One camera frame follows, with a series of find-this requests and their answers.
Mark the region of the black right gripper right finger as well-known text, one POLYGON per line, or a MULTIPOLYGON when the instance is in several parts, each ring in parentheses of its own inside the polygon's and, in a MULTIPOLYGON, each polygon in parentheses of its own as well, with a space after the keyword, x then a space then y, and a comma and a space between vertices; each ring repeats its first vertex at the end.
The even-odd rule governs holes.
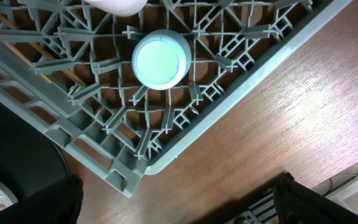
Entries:
POLYGON ((281 176, 273 186, 279 224, 358 224, 358 215, 281 176))

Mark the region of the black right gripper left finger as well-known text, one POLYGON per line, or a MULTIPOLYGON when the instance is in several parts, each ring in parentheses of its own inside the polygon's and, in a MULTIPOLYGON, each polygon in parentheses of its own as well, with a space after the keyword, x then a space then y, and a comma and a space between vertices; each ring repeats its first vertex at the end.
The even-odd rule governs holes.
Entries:
POLYGON ((0 224, 76 224, 83 202, 83 180, 69 175, 0 211, 0 224))

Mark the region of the light blue cup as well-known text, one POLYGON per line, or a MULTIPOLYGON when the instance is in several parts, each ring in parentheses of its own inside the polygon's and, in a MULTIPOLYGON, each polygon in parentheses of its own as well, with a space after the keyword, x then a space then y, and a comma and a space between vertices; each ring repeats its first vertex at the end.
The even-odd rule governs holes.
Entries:
POLYGON ((147 34, 132 54, 132 69, 138 81, 153 90, 167 90, 178 84, 191 65, 188 41, 179 33, 159 29, 147 34))

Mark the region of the wooden chopstick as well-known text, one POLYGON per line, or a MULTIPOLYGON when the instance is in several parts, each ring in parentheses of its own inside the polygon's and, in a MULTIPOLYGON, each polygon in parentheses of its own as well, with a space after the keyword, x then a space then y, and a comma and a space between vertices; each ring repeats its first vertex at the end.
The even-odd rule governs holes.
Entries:
MULTIPOLYGON (((22 54, 14 45, 10 42, 2 42, 10 51, 16 54, 24 63, 26 63, 30 68, 34 68, 34 64, 24 55, 22 54)), ((48 76, 41 73, 40 76, 49 84, 52 84, 51 79, 48 76)))
MULTIPOLYGON (((10 20, 8 20, 7 18, 5 18, 4 16, 2 16, 0 14, 0 22, 2 22, 3 24, 7 25, 8 28, 10 28, 11 30, 17 30, 18 28, 16 27, 16 25, 14 25, 10 20)), ((55 57, 53 55, 51 55, 50 53, 48 53, 45 49, 43 49, 39 44, 35 43, 35 42, 30 42, 29 43, 35 50, 37 50, 39 53, 41 53, 43 56, 46 56, 48 59, 50 60, 55 60, 55 57)), ((64 72, 71 78, 73 78, 74 80, 76 80, 80 85, 82 86, 86 86, 86 83, 81 80, 78 76, 76 76, 70 69, 65 69, 64 72)))

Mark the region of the pink cup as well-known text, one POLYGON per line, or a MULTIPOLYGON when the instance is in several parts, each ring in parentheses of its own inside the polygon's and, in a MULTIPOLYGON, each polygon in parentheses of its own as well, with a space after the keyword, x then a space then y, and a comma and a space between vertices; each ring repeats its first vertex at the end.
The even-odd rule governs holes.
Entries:
POLYGON ((119 17, 133 16, 147 4, 147 0, 85 0, 85 2, 119 17))

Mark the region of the grey dishwasher rack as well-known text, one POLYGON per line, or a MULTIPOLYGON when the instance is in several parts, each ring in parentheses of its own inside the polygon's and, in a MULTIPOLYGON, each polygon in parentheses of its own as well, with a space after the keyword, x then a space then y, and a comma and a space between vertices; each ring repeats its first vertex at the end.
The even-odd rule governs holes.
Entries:
POLYGON ((0 14, 18 28, 0 22, 0 102, 130 197, 346 6, 147 1, 118 17, 85 1, 0 1, 0 14), (167 90, 141 84, 131 63, 136 45, 158 29, 178 32, 191 49, 188 73, 167 90))

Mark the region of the round black tray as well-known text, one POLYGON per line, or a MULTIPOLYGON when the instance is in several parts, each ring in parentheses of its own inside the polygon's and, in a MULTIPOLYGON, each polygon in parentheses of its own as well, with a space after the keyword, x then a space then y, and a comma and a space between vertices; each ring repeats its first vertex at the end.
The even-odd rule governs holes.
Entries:
POLYGON ((0 103, 0 182, 22 200, 69 175, 57 146, 0 103))

